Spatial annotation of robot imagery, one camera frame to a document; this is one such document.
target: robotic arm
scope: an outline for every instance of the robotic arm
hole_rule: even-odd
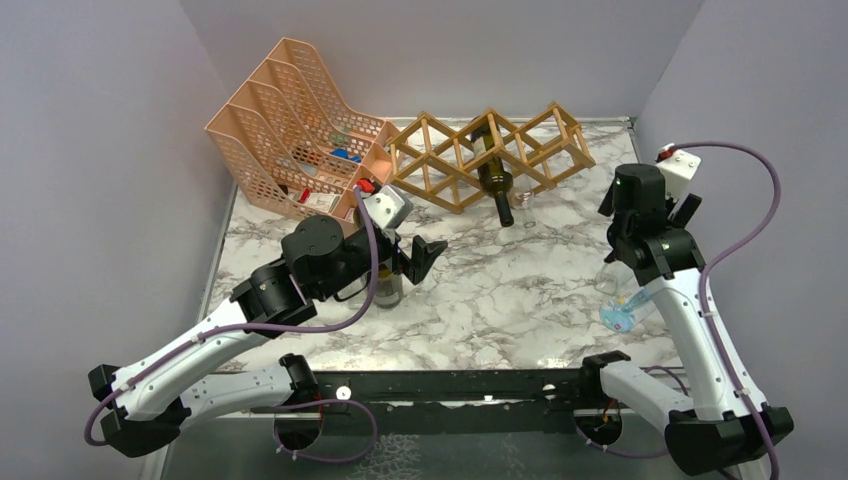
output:
[[[109,409],[100,422],[105,444],[137,457],[158,450],[180,430],[209,418],[314,399],[315,377],[299,355],[286,355],[261,371],[210,373],[282,333],[231,327],[296,326],[314,317],[313,299],[325,301],[369,272],[373,247],[380,263],[404,274],[413,284],[426,277],[447,242],[427,243],[415,236],[409,257],[399,248],[400,237],[394,232],[412,209],[409,200],[394,187],[384,186],[363,203],[370,217],[367,221],[377,227],[373,245],[367,228],[345,239],[332,218],[310,217],[283,238],[280,259],[255,270],[233,289],[229,301],[196,326],[132,365],[100,365],[92,370],[92,394]],[[204,336],[222,329],[223,333],[208,339]],[[186,344],[188,348],[180,351]],[[134,380],[157,362],[158,368]]]
[[[700,159],[683,150],[668,151],[666,157],[657,166],[619,166],[599,212],[613,217],[607,232],[613,251],[606,261],[625,263],[651,295],[671,330],[692,396],[670,389],[620,352],[585,359],[583,368],[606,397],[624,402],[662,432],[681,470],[697,475],[766,453],[754,415],[761,416],[772,444],[792,431],[793,422],[786,408],[769,406],[746,371],[709,285],[706,314],[718,338],[705,321],[698,290],[705,263],[685,230],[701,203],[700,197],[685,193]],[[740,373],[741,389],[734,387],[729,369]]]

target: white marble surface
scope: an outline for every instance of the white marble surface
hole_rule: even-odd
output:
[[[544,125],[532,131],[543,142],[554,132]],[[679,365],[657,314],[627,334],[608,330],[598,319],[604,295],[592,283],[609,252],[609,221],[596,210],[615,167],[635,162],[636,155],[624,123],[585,124],[584,135],[597,165],[538,195],[535,227],[500,228],[487,199],[458,216],[413,197],[415,210],[399,232],[450,245],[423,283],[405,284],[399,306],[372,308],[340,332],[282,335],[222,369],[260,368],[289,352],[305,355],[314,370],[555,368],[579,366],[584,356],[616,349],[642,365]],[[417,142],[410,139],[413,146]],[[280,239],[295,225],[252,207],[239,193],[210,308],[256,267],[278,258]],[[318,317],[305,325],[344,320],[363,296],[319,304]]]

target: dark green wine bottle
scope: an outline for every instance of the dark green wine bottle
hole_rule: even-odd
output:
[[[471,133],[471,143],[474,145],[474,156],[479,157],[495,146],[492,132],[488,126],[483,126]],[[477,168],[477,176],[480,178],[480,187],[483,192],[495,199],[495,207],[498,209],[498,217],[502,227],[511,227],[515,223],[512,211],[509,209],[509,191],[512,190],[512,174],[503,166],[499,157],[491,160]]]

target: gray wall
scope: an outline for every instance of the gray wall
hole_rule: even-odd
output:
[[[85,375],[197,313],[226,95],[175,0],[5,2],[0,65],[0,477],[135,478],[83,443]]]
[[[636,123],[645,159],[667,142],[725,139],[777,165],[777,216],[715,270],[713,287],[749,371],[795,418],[778,447],[785,478],[848,469],[846,21],[844,0],[707,0]],[[762,218],[771,187],[756,160],[698,153],[704,205],[692,231],[713,256]]]
[[[376,115],[637,115],[702,0],[180,0],[227,91],[280,37]]]

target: gray floor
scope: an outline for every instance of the gray floor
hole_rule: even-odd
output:
[[[362,437],[320,438],[308,451],[347,456],[365,445]],[[617,447],[653,451],[661,438],[636,416],[625,420]],[[219,419],[198,425],[171,445],[164,480],[198,478],[297,480],[426,479],[684,479],[668,457],[628,460],[586,447],[576,435],[512,433],[486,435],[383,436],[378,447],[350,465],[324,465],[276,454],[270,419]],[[698,478],[718,479],[717,474]]]

